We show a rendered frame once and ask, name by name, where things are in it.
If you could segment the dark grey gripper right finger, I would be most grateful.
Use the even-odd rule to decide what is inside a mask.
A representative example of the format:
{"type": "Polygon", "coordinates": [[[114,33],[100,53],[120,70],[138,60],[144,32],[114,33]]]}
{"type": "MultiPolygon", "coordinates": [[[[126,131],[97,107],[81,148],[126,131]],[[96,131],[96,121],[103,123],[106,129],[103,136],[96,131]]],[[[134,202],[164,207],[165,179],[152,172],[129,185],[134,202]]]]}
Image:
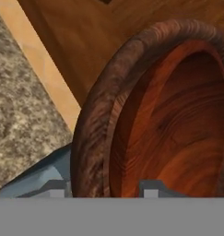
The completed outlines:
{"type": "Polygon", "coordinates": [[[141,198],[180,198],[184,197],[169,189],[161,180],[141,180],[139,182],[139,196],[141,198]]]}

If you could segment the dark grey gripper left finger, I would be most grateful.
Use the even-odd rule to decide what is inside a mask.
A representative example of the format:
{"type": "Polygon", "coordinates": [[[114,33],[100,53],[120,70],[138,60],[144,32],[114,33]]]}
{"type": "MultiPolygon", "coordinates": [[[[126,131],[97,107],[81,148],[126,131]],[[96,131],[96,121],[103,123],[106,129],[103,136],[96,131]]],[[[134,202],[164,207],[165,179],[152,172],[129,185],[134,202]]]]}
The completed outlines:
{"type": "Polygon", "coordinates": [[[65,180],[50,180],[42,188],[23,194],[20,198],[69,198],[72,197],[71,183],[65,180]]]}

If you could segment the dark brown wooden bowl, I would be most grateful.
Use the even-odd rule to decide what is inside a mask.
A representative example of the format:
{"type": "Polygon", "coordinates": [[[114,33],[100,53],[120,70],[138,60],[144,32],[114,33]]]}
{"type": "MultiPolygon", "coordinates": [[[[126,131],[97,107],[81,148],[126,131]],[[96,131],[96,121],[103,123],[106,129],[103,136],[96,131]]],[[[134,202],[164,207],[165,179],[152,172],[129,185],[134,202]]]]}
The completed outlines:
{"type": "Polygon", "coordinates": [[[129,39],[83,104],[70,172],[75,197],[138,197],[141,180],[224,197],[224,33],[171,19],[129,39]]]}

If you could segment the blue grey bowl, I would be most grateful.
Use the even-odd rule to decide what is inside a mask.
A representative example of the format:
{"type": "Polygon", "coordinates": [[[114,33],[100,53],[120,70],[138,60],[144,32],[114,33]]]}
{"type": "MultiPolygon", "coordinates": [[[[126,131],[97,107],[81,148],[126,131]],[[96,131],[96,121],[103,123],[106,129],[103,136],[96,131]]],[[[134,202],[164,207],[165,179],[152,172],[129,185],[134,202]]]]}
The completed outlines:
{"type": "Polygon", "coordinates": [[[20,198],[42,188],[50,180],[70,182],[71,144],[60,147],[26,169],[0,189],[0,198],[20,198]]]}

